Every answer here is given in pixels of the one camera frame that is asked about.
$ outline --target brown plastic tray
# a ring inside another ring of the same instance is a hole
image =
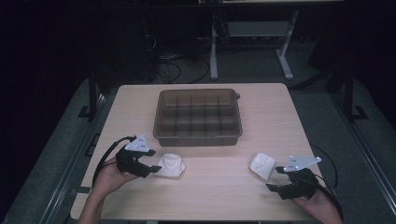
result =
[[[233,146],[242,134],[232,89],[160,93],[153,135],[163,147]]]

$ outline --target black cable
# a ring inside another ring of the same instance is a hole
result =
[[[111,147],[106,151],[105,155],[103,155],[102,159],[99,161],[98,165],[96,166],[95,173],[93,174],[93,178],[92,178],[92,187],[95,184],[95,181],[96,181],[97,176],[99,175],[99,172],[104,167],[104,163],[105,163],[108,155],[110,155],[110,153],[114,150],[114,148],[116,148],[116,146],[124,140],[129,140],[130,142],[132,142],[132,140],[134,140],[134,139],[135,139],[135,137],[130,137],[130,136],[123,137],[119,141],[117,141],[117,142],[113,143],[113,145],[111,145]]]
[[[309,182],[309,181],[304,180],[304,179],[298,179],[297,181],[301,181],[301,182],[304,182],[305,184],[309,184],[309,185],[315,187],[316,189],[320,190],[324,195],[326,195],[328,197],[328,199],[334,205],[335,209],[337,210],[338,214],[340,215],[341,220],[344,221],[343,209],[342,209],[340,203],[335,198],[335,196],[333,196],[329,191],[327,191],[325,188],[323,188],[320,184],[314,184],[314,183]]]
[[[206,77],[207,74],[209,74],[209,69],[210,69],[209,63],[208,63],[205,59],[203,59],[203,58],[201,58],[201,57],[199,57],[199,56],[195,56],[195,58],[196,58],[196,59],[199,59],[199,60],[201,60],[201,61],[203,61],[203,62],[206,64],[206,66],[207,66],[206,72],[204,73],[203,76],[198,77],[198,78],[196,78],[195,80],[188,82],[188,84],[192,84],[192,83],[194,83],[194,82],[197,82],[197,81],[203,79],[204,77]]]
[[[324,184],[325,184],[326,186],[329,186],[329,192],[332,194],[333,197],[335,197],[334,192],[332,192],[332,189],[330,188],[330,185],[327,184],[326,180],[324,180],[323,177],[321,177],[320,175],[315,175],[315,176],[318,177],[318,178],[320,178],[321,180],[323,180],[323,182],[324,182]]]
[[[178,70],[178,74],[174,78],[172,78],[172,74],[169,69],[169,65],[174,66]],[[166,67],[168,69],[168,73],[164,72],[161,68],[159,68],[158,75],[163,82],[165,82],[166,84],[171,84],[172,82],[174,82],[176,79],[178,79],[181,76],[181,68],[177,64],[174,64],[174,63],[167,63]]]
[[[111,164],[114,164],[114,163],[117,163],[117,162],[116,162],[116,161],[113,161],[113,162],[111,162],[111,163],[105,164],[105,165],[102,166],[102,169],[103,169],[105,166],[108,166],[108,165],[111,165]]]
[[[309,145],[311,145],[311,147],[316,148],[317,150],[319,150],[320,152],[322,152],[330,161],[330,163],[332,164],[332,168],[334,169],[334,185],[333,188],[336,189],[338,186],[338,171],[337,168],[335,166],[334,161],[332,160],[332,158],[329,156],[329,154],[327,154],[323,149],[321,149],[320,147],[315,146],[312,143],[309,143]]]
[[[208,39],[204,39],[204,40],[198,40],[198,42],[203,42],[203,44],[200,44],[197,46],[197,52],[198,53],[206,53],[209,52],[211,46],[212,46],[212,40],[209,37]]]
[[[172,61],[176,61],[179,60],[181,58],[183,58],[183,55],[181,54],[175,54],[175,55],[171,55],[171,56],[159,56],[160,57],[160,63],[170,63]]]

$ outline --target table top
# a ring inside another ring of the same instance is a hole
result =
[[[163,90],[234,89],[240,94],[243,133],[235,146],[161,147],[152,135],[159,94]],[[284,166],[289,156],[313,156],[288,89],[278,83],[133,85],[120,87],[82,187],[90,187],[94,169],[106,150],[127,135],[145,134],[157,165],[165,153],[181,156],[186,170],[179,179],[149,175],[125,184],[106,198],[102,218],[130,220],[308,220],[290,200],[281,200],[250,169],[261,152]],[[116,148],[109,158],[118,152]],[[309,167],[320,175],[317,165]],[[268,183],[289,184],[275,170]],[[88,194],[79,193],[71,217],[77,219]]]

